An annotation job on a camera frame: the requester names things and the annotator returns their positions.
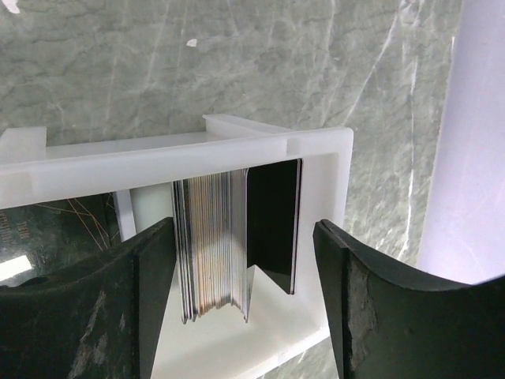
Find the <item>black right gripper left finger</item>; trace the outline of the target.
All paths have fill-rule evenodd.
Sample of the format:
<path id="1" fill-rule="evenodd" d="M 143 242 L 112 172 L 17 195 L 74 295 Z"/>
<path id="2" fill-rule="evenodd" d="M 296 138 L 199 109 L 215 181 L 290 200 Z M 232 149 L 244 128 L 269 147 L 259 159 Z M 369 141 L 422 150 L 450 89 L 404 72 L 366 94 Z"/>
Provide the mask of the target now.
<path id="1" fill-rule="evenodd" d="M 175 264 L 168 217 L 50 275 L 2 287 L 2 377 L 149 378 Z"/>

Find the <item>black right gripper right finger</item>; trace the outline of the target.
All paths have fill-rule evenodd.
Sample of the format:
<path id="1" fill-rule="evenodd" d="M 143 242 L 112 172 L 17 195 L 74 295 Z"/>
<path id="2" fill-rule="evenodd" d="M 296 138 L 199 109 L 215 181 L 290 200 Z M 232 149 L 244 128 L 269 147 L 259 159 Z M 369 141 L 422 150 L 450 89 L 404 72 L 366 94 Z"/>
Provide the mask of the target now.
<path id="1" fill-rule="evenodd" d="M 341 378 L 503 377 L 503 277 L 434 276 L 329 220 L 316 223 L 313 241 Z"/>

